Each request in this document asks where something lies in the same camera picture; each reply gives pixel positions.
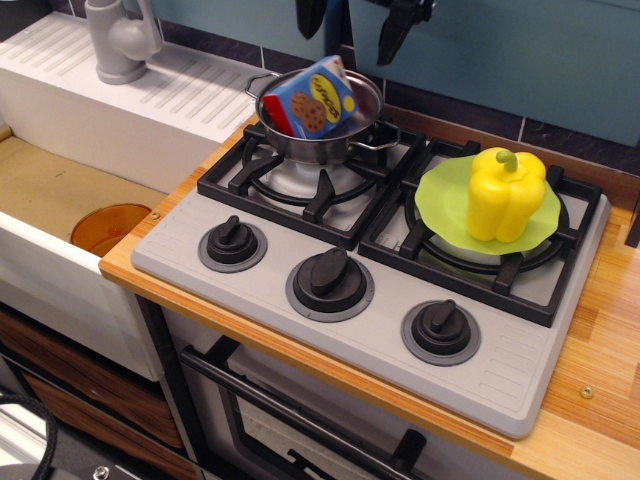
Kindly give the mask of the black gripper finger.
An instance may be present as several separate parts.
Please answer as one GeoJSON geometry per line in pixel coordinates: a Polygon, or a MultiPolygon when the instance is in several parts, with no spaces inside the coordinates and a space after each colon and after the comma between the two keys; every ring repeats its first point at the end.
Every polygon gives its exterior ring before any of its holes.
{"type": "Polygon", "coordinates": [[[327,0],[296,0],[297,28],[306,39],[311,39],[320,29],[327,10],[327,0]]]}
{"type": "Polygon", "coordinates": [[[414,25],[431,20],[434,1],[392,1],[378,39],[377,65],[392,63],[414,25]]]}

